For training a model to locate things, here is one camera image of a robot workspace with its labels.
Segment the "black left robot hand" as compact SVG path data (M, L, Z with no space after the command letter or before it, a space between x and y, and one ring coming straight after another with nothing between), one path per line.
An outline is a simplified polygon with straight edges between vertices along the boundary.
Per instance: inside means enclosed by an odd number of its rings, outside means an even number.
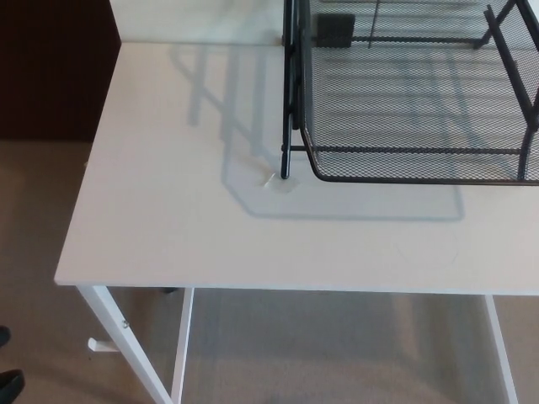
M1 404L12 404L24 387L25 378L21 369L3 371L1 373Z

